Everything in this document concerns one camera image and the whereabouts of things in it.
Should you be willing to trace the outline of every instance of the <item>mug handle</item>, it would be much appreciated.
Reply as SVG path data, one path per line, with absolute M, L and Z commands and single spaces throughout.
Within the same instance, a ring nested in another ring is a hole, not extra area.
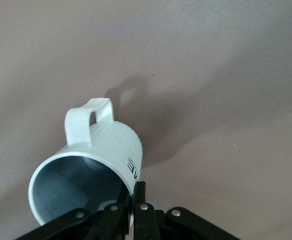
M 92 112 L 96 112 L 97 123 L 114 121 L 112 103 L 109 98 L 92 98 L 84 106 L 70 109 L 65 117 L 65 133 L 67 145 L 92 147 L 89 120 Z

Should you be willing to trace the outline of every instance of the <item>white mug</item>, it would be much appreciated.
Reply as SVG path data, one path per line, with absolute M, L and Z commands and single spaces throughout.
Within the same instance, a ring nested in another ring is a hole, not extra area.
M 96 123 L 89 126 L 92 112 Z M 67 145 L 45 160 L 29 183 L 30 208 L 41 225 L 87 204 L 97 210 L 125 191 L 131 196 L 139 180 L 140 139 L 129 126 L 114 121 L 110 99 L 93 98 L 70 109 L 65 133 Z

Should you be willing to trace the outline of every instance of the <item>cup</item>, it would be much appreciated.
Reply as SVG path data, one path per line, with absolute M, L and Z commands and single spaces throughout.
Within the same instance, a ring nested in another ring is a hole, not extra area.
M 89 126 L 91 113 L 96 123 Z M 43 225 L 75 208 L 97 211 L 111 202 L 129 202 L 139 180 L 142 145 L 129 126 L 114 121 L 108 98 L 93 98 L 65 117 L 67 145 L 33 173 L 28 200 Z

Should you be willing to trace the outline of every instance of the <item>bolt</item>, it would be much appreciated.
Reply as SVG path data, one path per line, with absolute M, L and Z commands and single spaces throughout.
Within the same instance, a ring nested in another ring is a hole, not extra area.
M 77 214 L 76 214 L 76 218 L 80 219 L 82 218 L 83 216 L 85 216 L 85 214 L 81 211 L 79 211 Z
M 181 212 L 177 209 L 174 209 L 171 211 L 171 214 L 175 217 L 179 217 L 181 215 Z
M 148 209 L 148 205 L 142 204 L 142 205 L 140 205 L 140 209 L 141 210 L 147 210 Z
M 110 210 L 111 211 L 116 211 L 118 209 L 118 207 L 116 205 L 111 206 Z

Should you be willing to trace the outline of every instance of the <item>beige surface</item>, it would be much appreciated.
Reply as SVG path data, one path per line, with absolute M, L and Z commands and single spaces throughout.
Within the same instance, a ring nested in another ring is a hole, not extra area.
M 0 2 L 0 239 L 37 227 L 31 174 L 104 96 L 142 138 L 148 200 L 292 239 L 292 1 L 224 2 Z

